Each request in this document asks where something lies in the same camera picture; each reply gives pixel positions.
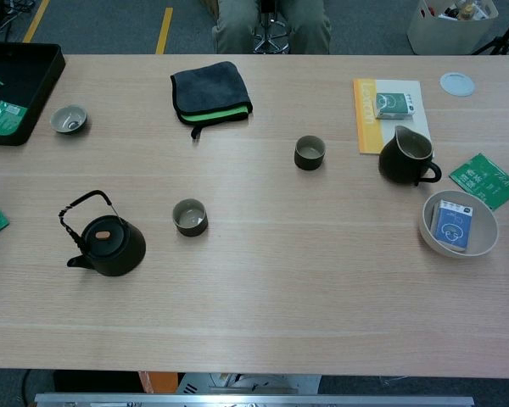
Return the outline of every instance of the teapot lid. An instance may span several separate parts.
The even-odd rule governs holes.
[[[93,257],[108,257],[117,252],[126,240],[125,229],[126,226],[113,215],[93,220],[82,234],[87,243],[88,254]]]

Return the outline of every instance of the yellow floor line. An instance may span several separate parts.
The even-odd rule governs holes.
[[[23,38],[23,42],[32,41],[32,37],[37,30],[37,27],[40,25],[40,21],[42,21],[43,13],[45,13],[45,9],[49,5],[49,0],[42,0],[42,4],[40,4],[39,9],[36,11],[36,15],[34,16],[34,20],[31,22],[31,26],[28,27],[28,31],[25,34],[25,38]]]
[[[170,30],[172,7],[166,7],[164,19],[162,20],[162,28],[160,28],[159,43],[156,44],[156,54],[161,55],[166,49],[166,40],[168,39],[168,31]]]

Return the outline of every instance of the round coaster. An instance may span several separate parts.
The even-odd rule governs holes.
[[[441,87],[454,96],[470,96],[475,92],[472,78],[461,72],[448,72],[439,79]]]

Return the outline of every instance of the pants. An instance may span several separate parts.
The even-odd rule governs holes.
[[[213,27],[217,53],[252,53],[260,23],[260,0],[219,0],[219,19]],[[290,53],[330,53],[330,20],[324,0],[278,0],[287,21]]]

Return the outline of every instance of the folded cloth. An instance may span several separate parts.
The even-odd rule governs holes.
[[[194,139],[207,125],[244,120],[253,111],[247,88],[232,62],[178,72],[171,76],[171,83],[177,117],[194,126]]]

